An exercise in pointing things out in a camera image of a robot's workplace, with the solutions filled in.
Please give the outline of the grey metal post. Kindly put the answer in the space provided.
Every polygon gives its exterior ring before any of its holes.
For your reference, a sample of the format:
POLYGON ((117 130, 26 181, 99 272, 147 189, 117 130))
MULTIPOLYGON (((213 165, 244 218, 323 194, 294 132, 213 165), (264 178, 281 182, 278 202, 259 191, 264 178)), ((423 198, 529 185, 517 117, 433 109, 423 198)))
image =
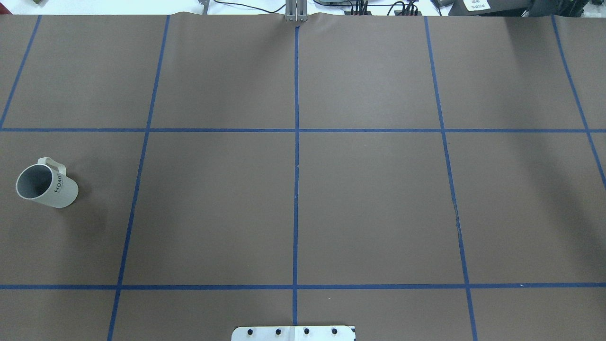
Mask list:
POLYGON ((309 18, 307 0, 286 0, 285 20, 288 22, 305 22, 309 18))

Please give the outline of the white cup with handle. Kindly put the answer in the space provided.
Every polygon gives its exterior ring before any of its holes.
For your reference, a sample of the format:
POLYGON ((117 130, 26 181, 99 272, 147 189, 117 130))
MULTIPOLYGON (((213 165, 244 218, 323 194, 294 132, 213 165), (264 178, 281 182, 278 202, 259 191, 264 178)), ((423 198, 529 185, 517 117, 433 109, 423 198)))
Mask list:
POLYGON ((50 157, 25 168, 17 178, 15 190, 28 201, 54 208, 71 205, 78 196, 78 184, 67 175, 66 166, 50 157))

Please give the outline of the black box with label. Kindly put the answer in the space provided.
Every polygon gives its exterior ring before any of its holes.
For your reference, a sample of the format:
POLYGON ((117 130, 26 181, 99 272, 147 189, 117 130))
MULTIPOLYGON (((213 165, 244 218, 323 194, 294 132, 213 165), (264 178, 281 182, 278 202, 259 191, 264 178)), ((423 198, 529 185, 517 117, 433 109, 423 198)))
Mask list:
POLYGON ((521 17, 532 0, 455 0, 449 17, 521 17))

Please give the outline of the white metal base plate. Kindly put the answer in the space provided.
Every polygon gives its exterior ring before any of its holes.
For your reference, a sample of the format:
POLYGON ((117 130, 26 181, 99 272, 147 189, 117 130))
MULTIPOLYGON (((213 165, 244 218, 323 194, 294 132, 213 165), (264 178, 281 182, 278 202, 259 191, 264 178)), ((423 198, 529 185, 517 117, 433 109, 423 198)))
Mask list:
POLYGON ((354 326, 243 326, 234 329, 232 341, 355 341, 354 326))

